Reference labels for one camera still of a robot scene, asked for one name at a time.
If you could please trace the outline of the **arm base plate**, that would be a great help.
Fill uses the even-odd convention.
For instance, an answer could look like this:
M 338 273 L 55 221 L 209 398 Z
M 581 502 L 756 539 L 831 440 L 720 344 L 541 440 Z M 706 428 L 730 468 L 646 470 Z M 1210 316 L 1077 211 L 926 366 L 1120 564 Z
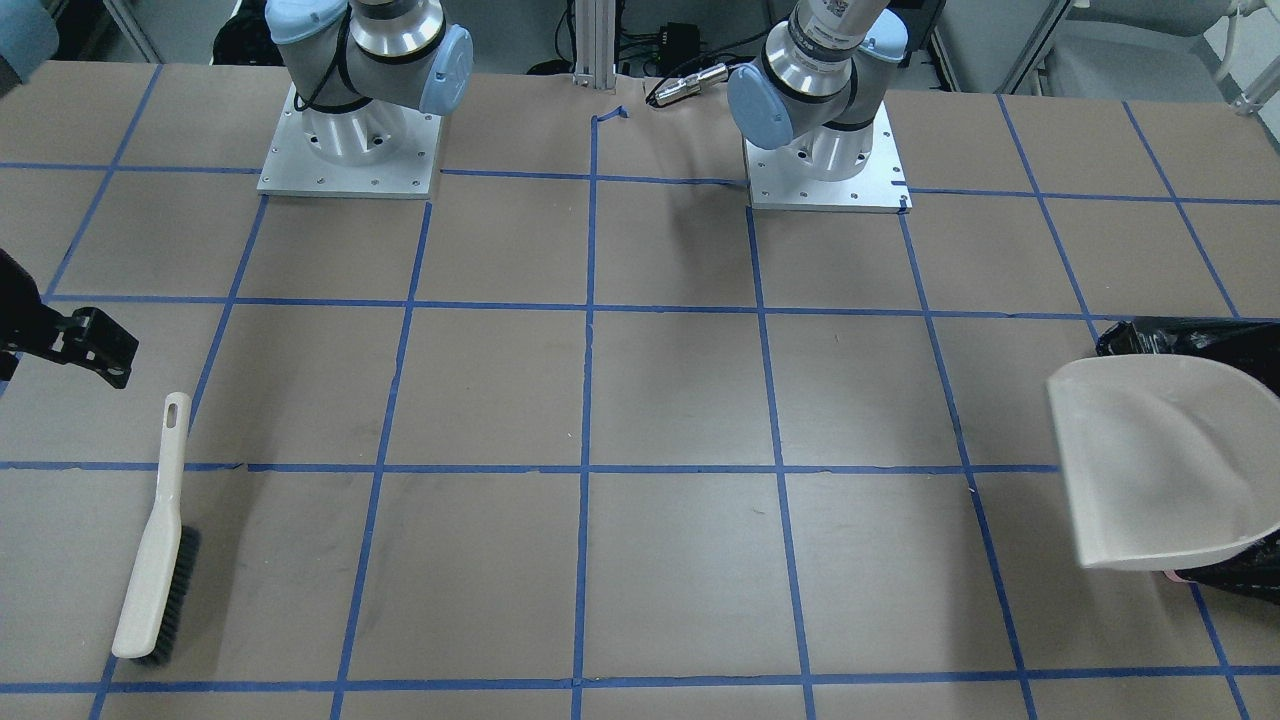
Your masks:
M 820 127 L 781 149 L 742 141 L 751 206 L 901 214 L 913 209 L 888 109 L 858 131 Z
M 372 100 L 346 114 L 294 108 L 291 86 L 259 174 L 266 196 L 397 199 L 434 195 L 445 118 Z

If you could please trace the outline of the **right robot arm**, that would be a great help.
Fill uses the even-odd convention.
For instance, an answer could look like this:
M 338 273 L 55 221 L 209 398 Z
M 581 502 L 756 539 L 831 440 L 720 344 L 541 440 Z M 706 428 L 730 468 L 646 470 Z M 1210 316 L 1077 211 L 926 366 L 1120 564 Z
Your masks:
M 257 191 L 262 196 L 428 200 L 444 119 L 474 69 L 470 32 L 439 1 L 268 1 L 291 76 Z M 3 256 L 3 379 L 24 357 L 128 384 L 138 340 L 97 307 L 64 315 Z

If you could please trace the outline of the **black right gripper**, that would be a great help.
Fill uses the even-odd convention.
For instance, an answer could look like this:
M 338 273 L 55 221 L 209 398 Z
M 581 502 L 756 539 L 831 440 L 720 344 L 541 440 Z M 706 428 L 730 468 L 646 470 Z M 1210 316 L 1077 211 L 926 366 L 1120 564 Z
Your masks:
M 140 341 L 100 307 L 65 316 L 42 304 L 31 274 L 1 250 L 1 380 L 13 378 L 23 352 L 79 366 L 124 389 L 138 348 Z

